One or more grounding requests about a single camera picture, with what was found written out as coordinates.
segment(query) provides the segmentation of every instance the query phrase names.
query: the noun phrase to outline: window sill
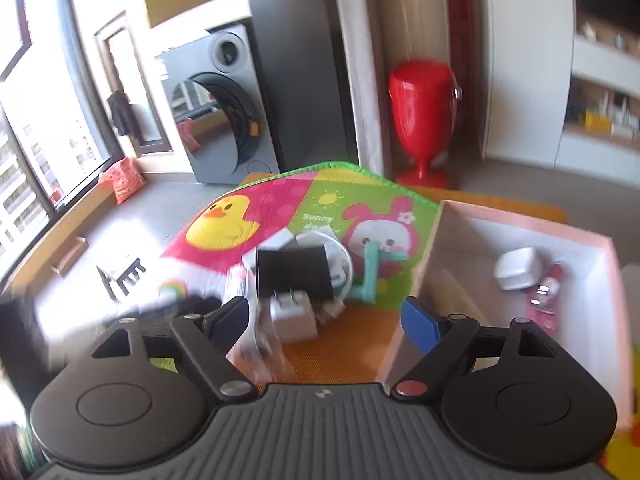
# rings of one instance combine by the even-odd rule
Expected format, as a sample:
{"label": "window sill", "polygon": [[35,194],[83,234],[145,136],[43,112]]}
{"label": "window sill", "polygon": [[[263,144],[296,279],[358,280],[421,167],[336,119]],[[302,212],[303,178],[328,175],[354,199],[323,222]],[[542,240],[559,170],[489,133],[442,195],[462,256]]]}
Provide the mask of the window sill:
{"label": "window sill", "polygon": [[8,280],[7,287],[14,292],[23,292],[34,277],[49,264],[53,253],[69,238],[87,218],[106,200],[114,200],[111,187],[94,186],[36,243],[24,257]]}

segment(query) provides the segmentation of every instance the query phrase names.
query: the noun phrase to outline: cartoon duck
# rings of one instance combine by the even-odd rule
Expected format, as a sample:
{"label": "cartoon duck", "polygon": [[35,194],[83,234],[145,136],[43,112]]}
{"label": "cartoon duck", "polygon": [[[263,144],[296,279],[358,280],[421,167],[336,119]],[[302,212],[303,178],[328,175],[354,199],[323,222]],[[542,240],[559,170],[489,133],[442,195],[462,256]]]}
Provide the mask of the cartoon duck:
{"label": "cartoon duck", "polygon": [[187,242],[209,251],[238,247],[260,227],[258,222],[243,219],[248,207],[245,195],[227,196],[214,202],[191,224],[185,236]]}

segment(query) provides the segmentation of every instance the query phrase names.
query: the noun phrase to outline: cartoon rabbit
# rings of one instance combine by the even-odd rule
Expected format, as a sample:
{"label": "cartoon rabbit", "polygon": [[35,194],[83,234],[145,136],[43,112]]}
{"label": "cartoon rabbit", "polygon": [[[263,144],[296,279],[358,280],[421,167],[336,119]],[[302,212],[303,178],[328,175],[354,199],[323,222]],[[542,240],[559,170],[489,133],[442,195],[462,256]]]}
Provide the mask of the cartoon rabbit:
{"label": "cartoon rabbit", "polygon": [[[419,245],[418,231],[412,225],[413,202],[407,196],[398,196],[391,203],[390,214],[374,213],[368,205],[353,204],[342,213],[343,220],[355,219],[344,235],[343,242],[351,251],[356,272],[362,272],[364,244],[373,241],[388,253],[415,254]],[[388,278],[401,270],[397,261],[382,260],[378,269],[380,278]]]}

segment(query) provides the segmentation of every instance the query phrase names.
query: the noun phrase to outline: red trash can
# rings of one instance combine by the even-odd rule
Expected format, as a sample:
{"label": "red trash can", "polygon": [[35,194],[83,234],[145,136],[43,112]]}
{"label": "red trash can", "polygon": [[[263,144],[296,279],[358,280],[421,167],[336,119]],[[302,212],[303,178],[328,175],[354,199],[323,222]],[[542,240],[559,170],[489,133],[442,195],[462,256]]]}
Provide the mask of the red trash can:
{"label": "red trash can", "polygon": [[396,177],[404,186],[449,187],[443,171],[430,171],[443,152],[456,120],[462,92],[451,68],[437,61],[414,60],[397,66],[389,78],[396,133],[416,168]]}

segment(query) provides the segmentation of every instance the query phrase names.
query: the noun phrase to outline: open box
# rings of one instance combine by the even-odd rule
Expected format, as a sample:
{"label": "open box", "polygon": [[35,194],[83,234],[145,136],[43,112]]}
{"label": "open box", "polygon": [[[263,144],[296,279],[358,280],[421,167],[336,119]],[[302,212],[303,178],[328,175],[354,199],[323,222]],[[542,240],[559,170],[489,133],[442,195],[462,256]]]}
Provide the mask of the open box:
{"label": "open box", "polygon": [[[493,326],[526,314],[522,291],[500,289],[493,276],[500,254],[535,247],[562,263],[554,339],[604,386],[616,403],[617,430],[631,427],[631,339],[620,267],[610,238],[515,213],[444,200],[425,248],[412,295],[424,279],[449,270]],[[422,355],[400,325],[378,375],[390,388]]]}

